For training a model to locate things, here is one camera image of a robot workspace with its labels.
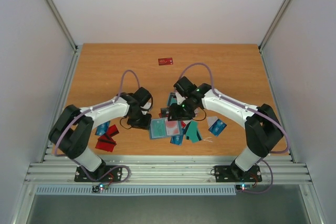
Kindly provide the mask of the red card black stripe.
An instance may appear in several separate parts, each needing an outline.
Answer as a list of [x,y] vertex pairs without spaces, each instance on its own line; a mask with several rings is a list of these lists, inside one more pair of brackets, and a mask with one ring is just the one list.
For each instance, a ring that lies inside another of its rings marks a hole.
[[179,135],[180,128],[178,121],[167,121],[166,122],[166,133],[168,136]]

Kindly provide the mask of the teal leather card holder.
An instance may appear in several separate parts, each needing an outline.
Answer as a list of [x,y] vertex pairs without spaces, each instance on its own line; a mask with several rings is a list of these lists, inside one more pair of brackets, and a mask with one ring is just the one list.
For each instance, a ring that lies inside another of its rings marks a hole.
[[178,136],[182,133],[183,130],[179,121],[168,121],[167,118],[151,120],[149,135],[152,140]]

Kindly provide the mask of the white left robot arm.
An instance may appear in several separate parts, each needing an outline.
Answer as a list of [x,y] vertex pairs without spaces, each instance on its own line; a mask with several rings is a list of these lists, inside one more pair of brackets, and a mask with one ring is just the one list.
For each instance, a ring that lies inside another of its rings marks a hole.
[[78,108],[67,106],[51,128],[48,139],[55,145],[55,150],[87,170],[87,175],[94,181],[105,177],[106,168],[103,160],[89,147],[91,131],[97,126],[113,119],[127,118],[127,123],[134,129],[148,130],[152,115],[153,97],[144,87],[134,93],[121,92],[111,100]]

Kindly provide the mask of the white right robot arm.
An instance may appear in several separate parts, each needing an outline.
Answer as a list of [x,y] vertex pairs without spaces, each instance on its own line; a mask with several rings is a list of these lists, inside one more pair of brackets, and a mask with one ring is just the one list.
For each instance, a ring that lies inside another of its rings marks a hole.
[[270,154],[285,135],[273,108],[267,104],[240,102],[207,83],[196,86],[187,77],[179,79],[174,90],[177,103],[170,105],[168,120],[192,120],[195,110],[202,109],[221,114],[245,129],[246,147],[229,169],[237,180],[249,176],[252,166]]

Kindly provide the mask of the teal card black stripe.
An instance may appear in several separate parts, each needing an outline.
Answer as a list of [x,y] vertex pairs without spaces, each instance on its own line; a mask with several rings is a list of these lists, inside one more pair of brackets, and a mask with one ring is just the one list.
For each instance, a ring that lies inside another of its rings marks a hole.
[[198,123],[196,121],[190,121],[185,129],[184,135],[187,140],[190,140],[192,143],[196,143],[202,140],[202,136],[198,130]]

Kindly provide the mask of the red card left upper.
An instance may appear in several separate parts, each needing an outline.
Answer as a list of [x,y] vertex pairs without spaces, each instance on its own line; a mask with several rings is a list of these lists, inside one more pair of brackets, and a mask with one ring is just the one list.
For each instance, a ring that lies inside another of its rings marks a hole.
[[104,141],[113,141],[113,137],[119,134],[119,130],[116,125],[113,125],[107,129],[107,131],[101,135],[98,139]]

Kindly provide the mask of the blue card centre bottom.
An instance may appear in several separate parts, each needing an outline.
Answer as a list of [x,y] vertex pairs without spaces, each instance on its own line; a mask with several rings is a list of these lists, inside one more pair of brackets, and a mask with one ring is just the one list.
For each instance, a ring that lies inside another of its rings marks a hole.
[[176,136],[172,136],[172,137],[171,137],[171,140],[170,140],[170,143],[171,143],[171,144],[174,144],[174,145],[181,146],[182,143],[183,143],[183,138],[184,138],[184,135],[176,135]]

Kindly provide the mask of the blue card right side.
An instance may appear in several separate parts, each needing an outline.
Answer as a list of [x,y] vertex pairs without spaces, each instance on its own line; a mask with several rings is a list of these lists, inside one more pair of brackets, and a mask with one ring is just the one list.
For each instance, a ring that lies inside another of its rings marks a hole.
[[218,137],[221,132],[226,128],[227,124],[222,120],[217,119],[208,129],[214,136]]

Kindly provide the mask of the blue card left group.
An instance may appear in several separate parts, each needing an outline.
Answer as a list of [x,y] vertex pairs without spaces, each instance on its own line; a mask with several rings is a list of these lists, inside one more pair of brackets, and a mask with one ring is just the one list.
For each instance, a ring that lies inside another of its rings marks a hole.
[[97,136],[104,135],[107,132],[107,130],[109,128],[109,125],[110,125],[110,121],[107,121],[107,122],[104,122],[104,123],[98,125],[97,128],[96,128],[95,135],[97,135]]

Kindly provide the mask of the red card left lower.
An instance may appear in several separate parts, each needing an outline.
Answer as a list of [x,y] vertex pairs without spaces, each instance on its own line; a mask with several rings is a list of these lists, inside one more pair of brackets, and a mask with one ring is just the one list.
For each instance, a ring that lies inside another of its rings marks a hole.
[[98,138],[95,148],[106,152],[113,152],[116,145],[111,136],[104,134]]

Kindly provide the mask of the red card far table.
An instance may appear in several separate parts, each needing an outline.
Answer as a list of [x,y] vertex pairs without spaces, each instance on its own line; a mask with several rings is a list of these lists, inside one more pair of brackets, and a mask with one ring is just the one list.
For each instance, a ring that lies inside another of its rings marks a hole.
[[167,66],[167,65],[172,65],[173,64],[173,58],[159,58],[158,59],[158,65],[159,66]]

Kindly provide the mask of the left controller board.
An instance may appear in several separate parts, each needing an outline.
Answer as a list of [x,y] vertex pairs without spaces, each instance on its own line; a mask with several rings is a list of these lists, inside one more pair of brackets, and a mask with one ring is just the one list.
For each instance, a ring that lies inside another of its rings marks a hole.
[[100,185],[96,185],[96,186],[92,186],[92,193],[101,193],[105,190],[107,190],[109,188],[108,185],[105,185],[105,184],[100,184]]

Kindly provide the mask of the right controller board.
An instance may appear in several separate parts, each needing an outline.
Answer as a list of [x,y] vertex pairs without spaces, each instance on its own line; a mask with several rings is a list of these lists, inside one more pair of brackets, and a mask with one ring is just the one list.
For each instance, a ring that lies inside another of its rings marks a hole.
[[236,185],[236,190],[238,191],[247,191],[247,190],[252,190],[256,187],[255,184],[240,184]]

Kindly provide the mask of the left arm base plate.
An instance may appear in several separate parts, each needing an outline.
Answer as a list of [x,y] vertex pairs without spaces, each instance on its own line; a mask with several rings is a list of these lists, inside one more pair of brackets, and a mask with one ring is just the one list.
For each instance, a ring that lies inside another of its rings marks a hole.
[[91,172],[84,167],[77,167],[74,181],[77,183],[86,182],[120,182],[123,175],[124,168],[116,165],[106,165],[98,168],[95,172]]

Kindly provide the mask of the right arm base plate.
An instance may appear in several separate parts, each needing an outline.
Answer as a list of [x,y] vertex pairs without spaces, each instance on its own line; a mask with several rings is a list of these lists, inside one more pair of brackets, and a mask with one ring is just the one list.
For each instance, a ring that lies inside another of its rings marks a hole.
[[216,165],[211,174],[215,176],[217,183],[243,183],[262,182],[260,167],[253,165],[247,172],[230,165]]

